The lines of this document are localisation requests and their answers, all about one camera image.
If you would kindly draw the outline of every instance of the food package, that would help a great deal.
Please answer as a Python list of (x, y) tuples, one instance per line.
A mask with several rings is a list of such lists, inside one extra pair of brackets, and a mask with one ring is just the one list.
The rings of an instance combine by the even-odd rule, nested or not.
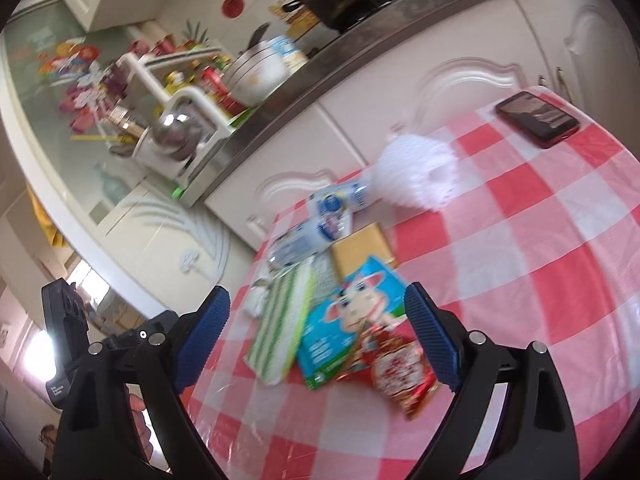
[(316, 254), (314, 257), (314, 283), (311, 306), (322, 303), (340, 285), (329, 251)]
[(273, 38), (269, 45), (280, 54), (291, 75), (295, 74), (308, 62), (305, 54), (287, 36)]
[(312, 216), (273, 241), (269, 248), (269, 264), (274, 269), (281, 269), (301, 262), (350, 235), (351, 229), (352, 215), (348, 211)]
[(405, 288), (372, 256), (309, 313), (298, 363), (310, 389), (319, 388), (341, 370), (365, 320), (394, 326), (406, 319)]
[(313, 293), (313, 259), (281, 270), (273, 280), (260, 327), (245, 362), (265, 384), (282, 382), (295, 359)]
[(346, 238), (334, 242), (331, 252), (341, 280), (363, 266), (369, 256), (377, 257), (392, 269), (398, 266), (398, 261), (377, 223), (369, 224)]
[(397, 402), (406, 418), (419, 413), (438, 381), (415, 337), (367, 324), (337, 381), (357, 381)]
[(290, 25), (287, 36), (292, 41), (299, 40), (320, 23), (318, 17), (307, 7), (300, 6), (291, 12), (286, 12), (282, 10), (284, 3), (286, 3), (286, 0), (277, 1), (275, 5), (269, 6), (269, 12)]

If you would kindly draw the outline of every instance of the plastic bottle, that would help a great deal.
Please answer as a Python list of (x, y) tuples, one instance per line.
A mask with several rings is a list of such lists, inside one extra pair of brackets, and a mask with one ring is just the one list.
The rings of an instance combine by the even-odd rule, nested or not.
[(131, 193), (130, 187), (121, 178), (107, 173), (105, 165), (96, 164), (95, 169), (102, 180), (102, 194), (112, 205), (118, 205)]
[(311, 196), (318, 214), (348, 210), (352, 213), (372, 205), (378, 197), (372, 182), (374, 168), (367, 168), (359, 175), (340, 184), (331, 184)]
[(274, 241), (270, 249), (269, 264), (279, 269), (321, 253), (329, 246), (351, 234), (350, 213), (317, 215), (300, 222)]

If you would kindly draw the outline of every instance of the phone screen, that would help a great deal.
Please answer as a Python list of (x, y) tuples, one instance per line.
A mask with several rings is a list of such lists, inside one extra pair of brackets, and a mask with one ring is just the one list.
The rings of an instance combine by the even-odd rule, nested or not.
[(496, 109), (541, 142), (549, 142), (572, 132), (580, 124), (560, 108), (528, 92), (521, 92), (501, 102)]

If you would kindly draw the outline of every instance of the window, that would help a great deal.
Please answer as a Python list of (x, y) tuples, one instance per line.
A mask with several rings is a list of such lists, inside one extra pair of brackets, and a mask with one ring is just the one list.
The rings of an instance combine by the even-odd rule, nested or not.
[(109, 291), (109, 284), (84, 260), (76, 265), (66, 282), (75, 283), (78, 288), (82, 287), (82, 290), (91, 297), (94, 305), (99, 305)]
[(41, 382), (49, 381), (56, 375), (53, 359), (53, 343), (49, 334), (40, 330), (27, 345), (24, 353), (24, 367), (28, 373)]

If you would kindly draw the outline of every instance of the cabinet handle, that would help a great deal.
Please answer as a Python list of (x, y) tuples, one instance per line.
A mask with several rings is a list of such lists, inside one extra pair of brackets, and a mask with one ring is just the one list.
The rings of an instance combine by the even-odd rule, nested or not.
[(566, 81), (566, 77), (564, 76), (564, 70), (558, 67), (556, 69), (556, 74), (558, 75), (558, 82), (560, 83), (560, 88), (564, 89), (566, 100), (569, 101), (572, 105), (575, 104), (574, 93), (571, 92), (569, 83)]

